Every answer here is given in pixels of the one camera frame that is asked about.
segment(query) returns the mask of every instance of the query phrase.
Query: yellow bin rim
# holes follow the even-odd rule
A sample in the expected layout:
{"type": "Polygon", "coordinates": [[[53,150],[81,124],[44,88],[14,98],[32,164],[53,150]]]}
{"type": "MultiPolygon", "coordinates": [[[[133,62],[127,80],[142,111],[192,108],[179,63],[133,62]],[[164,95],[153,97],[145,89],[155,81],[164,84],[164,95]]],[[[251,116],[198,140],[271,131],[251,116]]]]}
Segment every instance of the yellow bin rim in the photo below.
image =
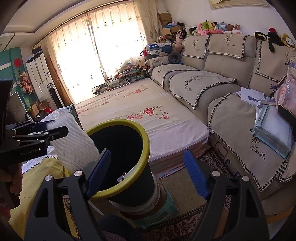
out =
{"type": "Polygon", "coordinates": [[[95,195],[92,196],[93,198],[100,198],[100,199],[108,198],[108,197],[115,196],[116,194],[126,190],[141,175],[145,166],[147,165],[149,155],[150,155],[150,142],[145,129],[140,124],[132,120],[126,120],[126,119],[109,120],[94,126],[93,128],[87,130],[86,133],[88,136],[91,136],[95,132],[110,126],[128,126],[136,130],[140,134],[143,140],[143,149],[136,167],[133,169],[131,174],[127,176],[127,178],[125,178],[122,182],[116,184],[115,186],[109,189],[97,192],[95,195]]]}

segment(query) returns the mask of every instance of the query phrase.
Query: backpack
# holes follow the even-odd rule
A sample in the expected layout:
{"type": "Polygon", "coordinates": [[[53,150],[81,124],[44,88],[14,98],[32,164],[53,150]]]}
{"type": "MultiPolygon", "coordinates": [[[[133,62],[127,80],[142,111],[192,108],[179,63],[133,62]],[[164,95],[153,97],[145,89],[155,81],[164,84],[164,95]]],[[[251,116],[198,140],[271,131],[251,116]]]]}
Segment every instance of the backpack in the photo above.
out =
{"type": "Polygon", "coordinates": [[[288,67],[287,75],[271,88],[279,114],[292,126],[296,126],[296,64],[292,62],[288,67]]]}

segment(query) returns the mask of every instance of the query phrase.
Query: picture frame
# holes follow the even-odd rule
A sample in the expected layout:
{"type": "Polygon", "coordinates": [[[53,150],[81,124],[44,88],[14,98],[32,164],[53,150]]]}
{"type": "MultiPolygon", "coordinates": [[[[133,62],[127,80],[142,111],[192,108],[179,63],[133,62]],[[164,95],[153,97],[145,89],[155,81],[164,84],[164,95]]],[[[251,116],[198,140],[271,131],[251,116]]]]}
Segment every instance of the picture frame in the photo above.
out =
{"type": "Polygon", "coordinates": [[[225,7],[236,7],[236,6],[258,6],[258,7],[269,7],[266,0],[222,0],[217,4],[212,4],[212,0],[208,0],[211,9],[219,9],[225,7]]]}

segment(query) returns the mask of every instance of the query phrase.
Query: beige sofa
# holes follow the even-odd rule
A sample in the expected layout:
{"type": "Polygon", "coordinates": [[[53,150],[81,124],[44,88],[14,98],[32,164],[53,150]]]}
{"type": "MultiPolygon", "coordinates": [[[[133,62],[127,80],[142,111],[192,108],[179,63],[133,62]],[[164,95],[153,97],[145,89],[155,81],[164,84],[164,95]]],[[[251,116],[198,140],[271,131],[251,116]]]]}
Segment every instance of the beige sofa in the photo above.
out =
{"type": "Polygon", "coordinates": [[[183,41],[184,65],[169,64],[167,57],[146,62],[151,79],[208,126],[211,146],[233,175],[250,177],[266,215],[296,204],[296,149],[283,159],[253,136],[255,107],[233,93],[241,87],[272,92],[296,56],[286,46],[274,47],[272,53],[267,41],[253,36],[191,36],[183,41]]]}

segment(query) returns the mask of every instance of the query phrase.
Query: glass coffee table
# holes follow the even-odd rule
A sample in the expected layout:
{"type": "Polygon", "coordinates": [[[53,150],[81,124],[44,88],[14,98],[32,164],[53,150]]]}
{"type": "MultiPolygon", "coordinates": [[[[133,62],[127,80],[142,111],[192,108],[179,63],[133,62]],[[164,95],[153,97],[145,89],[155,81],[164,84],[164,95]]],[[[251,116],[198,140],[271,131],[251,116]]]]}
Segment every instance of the glass coffee table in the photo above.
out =
{"type": "Polygon", "coordinates": [[[107,79],[104,84],[93,87],[91,90],[94,95],[103,94],[147,77],[145,69],[137,69],[136,71],[129,71],[127,74],[122,73],[118,77],[107,79]]]}

